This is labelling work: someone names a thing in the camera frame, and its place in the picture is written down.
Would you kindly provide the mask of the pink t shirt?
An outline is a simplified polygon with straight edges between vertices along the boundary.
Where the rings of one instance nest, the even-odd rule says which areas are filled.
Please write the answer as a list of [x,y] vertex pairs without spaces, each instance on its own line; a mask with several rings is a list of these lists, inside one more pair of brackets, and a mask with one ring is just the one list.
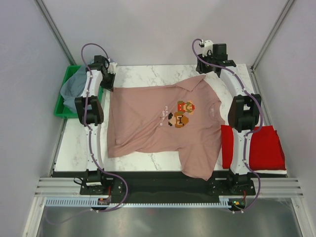
[[208,180],[222,146],[220,107],[203,75],[173,85],[115,88],[110,94],[108,157],[177,151],[185,175]]

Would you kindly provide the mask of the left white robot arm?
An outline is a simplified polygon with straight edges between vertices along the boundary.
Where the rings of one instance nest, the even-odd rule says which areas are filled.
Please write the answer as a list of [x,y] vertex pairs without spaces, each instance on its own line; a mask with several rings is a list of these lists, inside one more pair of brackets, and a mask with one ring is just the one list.
[[98,98],[103,88],[113,91],[116,64],[104,56],[96,55],[87,65],[86,84],[81,96],[75,98],[75,107],[80,123],[84,126],[87,142],[87,163],[83,177],[75,177],[81,195],[123,195],[124,182],[116,175],[104,170],[101,153],[101,127],[104,111]]

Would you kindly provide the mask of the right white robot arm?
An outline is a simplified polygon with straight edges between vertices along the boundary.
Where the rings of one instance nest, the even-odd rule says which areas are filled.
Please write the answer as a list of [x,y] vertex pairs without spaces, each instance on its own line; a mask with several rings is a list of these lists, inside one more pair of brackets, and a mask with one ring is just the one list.
[[238,75],[237,65],[228,59],[227,45],[210,40],[195,39],[203,49],[197,57],[196,71],[200,74],[214,72],[226,85],[233,100],[228,113],[228,123],[233,130],[233,159],[228,171],[227,191],[231,195],[255,195],[251,179],[256,173],[250,168],[250,143],[252,135],[263,125],[261,96],[247,88]]

